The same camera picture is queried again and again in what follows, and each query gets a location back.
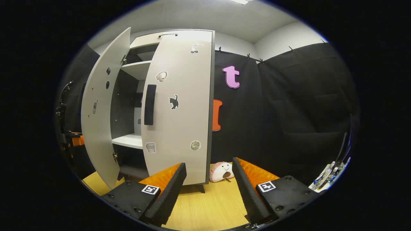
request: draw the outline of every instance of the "cabinet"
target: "cabinet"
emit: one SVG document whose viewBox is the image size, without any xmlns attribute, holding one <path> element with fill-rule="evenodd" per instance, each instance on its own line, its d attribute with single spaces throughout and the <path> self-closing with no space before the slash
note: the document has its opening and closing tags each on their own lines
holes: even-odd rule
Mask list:
<svg viewBox="0 0 411 231">
<path fill-rule="evenodd" d="M 114 188 L 121 169 L 146 171 L 151 176 L 185 162 L 184 185 L 208 183 L 215 32 L 169 30 L 140 36 L 130 43 L 130 29 L 102 53 L 85 86 L 81 124 L 94 168 Z M 113 94 L 118 94 L 114 83 L 122 72 L 138 81 L 137 87 L 129 84 L 136 101 L 131 123 L 134 132 L 112 137 L 111 131 L 118 127 L 110 117 L 111 102 Z M 123 104 L 119 105 L 116 108 L 121 110 Z M 143 155 L 146 169 L 119 164 L 113 145 L 140 149 L 135 154 Z"/>
</svg>

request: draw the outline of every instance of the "cabinet door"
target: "cabinet door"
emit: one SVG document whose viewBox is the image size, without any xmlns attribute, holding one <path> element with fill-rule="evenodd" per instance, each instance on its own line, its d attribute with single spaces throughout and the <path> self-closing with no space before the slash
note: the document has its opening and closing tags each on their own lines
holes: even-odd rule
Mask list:
<svg viewBox="0 0 411 231">
<path fill-rule="evenodd" d="M 150 176 L 185 162 L 187 177 L 183 185 L 206 182 L 208 130 L 211 127 L 211 52 L 214 52 L 212 32 L 209 36 L 209 42 L 165 37 L 153 56 L 145 80 L 141 112 L 143 151 Z M 148 92 L 150 85 L 156 85 L 155 94 Z M 147 112 L 146 105 L 152 100 L 150 95 L 155 96 L 154 109 Z M 151 113 L 152 125 L 147 125 L 146 116 Z M 193 141 L 201 146 L 193 145 L 192 148 Z M 152 143 L 155 143 L 155 151 L 147 146 Z"/>
<path fill-rule="evenodd" d="M 114 83 L 122 58 L 130 49 L 130 28 L 113 40 L 94 65 L 85 85 L 81 104 L 81 129 L 91 163 L 111 189 L 120 167 L 113 158 L 110 107 Z"/>
</svg>

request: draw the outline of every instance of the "plush hedgehog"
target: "plush hedgehog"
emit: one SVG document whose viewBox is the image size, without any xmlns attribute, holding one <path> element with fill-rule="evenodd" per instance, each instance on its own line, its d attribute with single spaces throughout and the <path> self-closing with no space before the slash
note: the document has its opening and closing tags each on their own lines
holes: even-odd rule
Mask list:
<svg viewBox="0 0 411 231">
<path fill-rule="evenodd" d="M 223 179 L 233 178 L 233 165 L 227 162 L 217 162 L 210 170 L 210 181 L 217 182 Z"/>
</svg>

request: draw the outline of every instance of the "white shelf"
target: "white shelf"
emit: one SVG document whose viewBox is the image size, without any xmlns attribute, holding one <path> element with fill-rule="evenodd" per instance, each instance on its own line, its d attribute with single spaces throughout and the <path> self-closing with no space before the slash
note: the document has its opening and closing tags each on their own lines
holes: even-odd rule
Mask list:
<svg viewBox="0 0 411 231">
<path fill-rule="evenodd" d="M 143 140 L 141 139 L 141 135 L 137 135 L 135 133 L 121 136 L 112 139 L 111 141 L 113 144 L 118 144 L 129 148 L 143 149 Z"/>
<path fill-rule="evenodd" d="M 138 80 L 143 80 L 147 77 L 148 68 L 150 67 L 151 60 L 135 62 L 121 66 L 121 69 L 127 74 L 133 76 Z"/>
</svg>

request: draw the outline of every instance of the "ceiling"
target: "ceiling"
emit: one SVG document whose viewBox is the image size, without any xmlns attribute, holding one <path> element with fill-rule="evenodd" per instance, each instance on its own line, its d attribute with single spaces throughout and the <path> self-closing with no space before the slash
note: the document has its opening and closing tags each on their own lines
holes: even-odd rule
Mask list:
<svg viewBox="0 0 411 231">
<path fill-rule="evenodd" d="M 112 41 L 128 27 L 131 33 L 163 28 L 215 30 L 254 44 L 268 33 L 297 21 L 261 0 L 245 5 L 229 0 L 154 0 L 105 27 L 90 40 L 89 46 L 94 49 Z"/>
</svg>

